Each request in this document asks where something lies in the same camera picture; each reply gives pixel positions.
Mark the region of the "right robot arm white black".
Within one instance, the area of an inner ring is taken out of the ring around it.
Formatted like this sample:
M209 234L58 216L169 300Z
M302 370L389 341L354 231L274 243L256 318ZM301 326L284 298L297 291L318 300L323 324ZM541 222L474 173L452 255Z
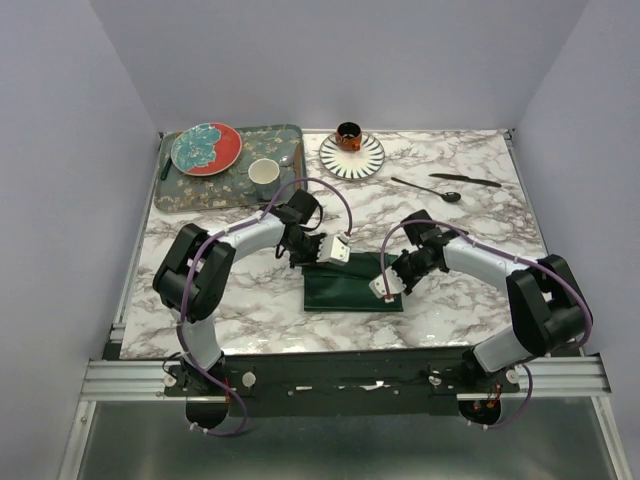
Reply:
M593 316L567 263L558 255L519 256L482 243L421 210L386 234L379 257L380 275L371 290L387 302L435 270L469 275L502 292L511 323L463 354L460 379L480 392L498 371L543 357L559 348L582 347Z

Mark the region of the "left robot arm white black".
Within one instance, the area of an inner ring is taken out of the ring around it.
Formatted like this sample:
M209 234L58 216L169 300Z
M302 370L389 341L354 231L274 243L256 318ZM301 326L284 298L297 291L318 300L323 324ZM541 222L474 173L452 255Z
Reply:
M284 204L259 211L231 225L220 237L189 223L182 227L153 279L161 303L179 323L192 366L187 382L201 395L214 393L222 380L215 365L223 356L216 339L213 313L222 300L235 262L262 249L289 255L291 267L313 265L323 236L307 223L322 206L310 193L296 191Z

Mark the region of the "dark green cloth napkin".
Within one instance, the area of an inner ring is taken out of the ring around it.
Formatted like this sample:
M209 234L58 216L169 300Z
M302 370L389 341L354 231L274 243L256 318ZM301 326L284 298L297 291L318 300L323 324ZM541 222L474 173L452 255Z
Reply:
M345 265L330 263L302 267L306 312L403 312L402 297L386 303L369 283L381 273L379 252L352 253Z

